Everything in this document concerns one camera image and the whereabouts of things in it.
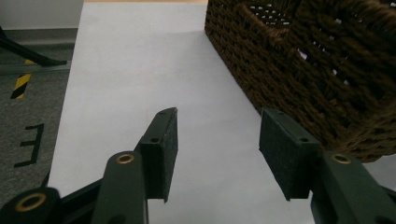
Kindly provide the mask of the black metal stand leg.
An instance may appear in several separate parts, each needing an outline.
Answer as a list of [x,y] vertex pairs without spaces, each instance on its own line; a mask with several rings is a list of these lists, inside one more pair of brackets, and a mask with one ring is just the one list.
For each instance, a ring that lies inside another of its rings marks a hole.
[[3,28],[0,26],[0,48],[8,50],[15,53],[27,60],[37,63],[41,66],[56,66],[56,65],[66,65],[67,61],[54,60],[39,54],[33,50],[30,50],[19,43],[9,39]]

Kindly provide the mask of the brown woven basket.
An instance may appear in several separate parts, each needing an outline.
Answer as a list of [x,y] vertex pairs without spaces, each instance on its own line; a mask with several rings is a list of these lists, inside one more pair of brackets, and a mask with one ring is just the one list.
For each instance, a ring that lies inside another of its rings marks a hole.
[[256,109],[324,150],[396,154],[396,0],[208,0],[205,33]]

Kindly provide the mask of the black floor tape mark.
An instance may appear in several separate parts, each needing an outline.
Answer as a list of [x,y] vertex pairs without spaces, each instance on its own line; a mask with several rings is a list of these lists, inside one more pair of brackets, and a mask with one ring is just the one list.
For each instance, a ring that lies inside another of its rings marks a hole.
[[15,168],[29,166],[29,165],[35,164],[37,162],[39,149],[40,149],[40,145],[41,145],[41,139],[42,139],[42,135],[43,135],[43,132],[44,132],[44,128],[45,128],[45,124],[44,123],[39,123],[37,125],[26,126],[25,127],[26,131],[36,130],[36,134],[35,134],[35,139],[34,140],[22,141],[20,143],[21,147],[31,147],[32,148],[31,156],[30,156],[30,159],[27,160],[27,161],[21,161],[21,162],[15,163],[14,164]]

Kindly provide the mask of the yellow black striped floor tape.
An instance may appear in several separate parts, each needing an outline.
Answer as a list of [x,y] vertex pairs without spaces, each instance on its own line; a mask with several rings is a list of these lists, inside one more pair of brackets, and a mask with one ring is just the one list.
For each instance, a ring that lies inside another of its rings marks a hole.
[[31,79],[31,73],[24,73],[18,76],[14,90],[10,96],[11,99],[22,99],[26,91],[29,80]]

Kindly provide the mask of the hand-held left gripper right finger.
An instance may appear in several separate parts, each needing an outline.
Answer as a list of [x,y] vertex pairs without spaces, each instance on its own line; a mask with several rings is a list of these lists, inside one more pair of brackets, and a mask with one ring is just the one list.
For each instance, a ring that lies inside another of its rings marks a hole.
[[396,191],[380,186],[355,157],[321,152],[286,113],[264,108],[260,152],[288,201],[311,200],[316,224],[396,224]]

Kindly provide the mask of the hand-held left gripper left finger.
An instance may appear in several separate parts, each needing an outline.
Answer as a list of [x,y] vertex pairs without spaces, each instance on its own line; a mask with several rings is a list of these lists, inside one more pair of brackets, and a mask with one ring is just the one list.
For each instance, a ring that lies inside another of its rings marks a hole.
[[158,112],[132,151],[106,164],[91,224],[149,224],[148,200],[168,200],[178,151],[177,109]]

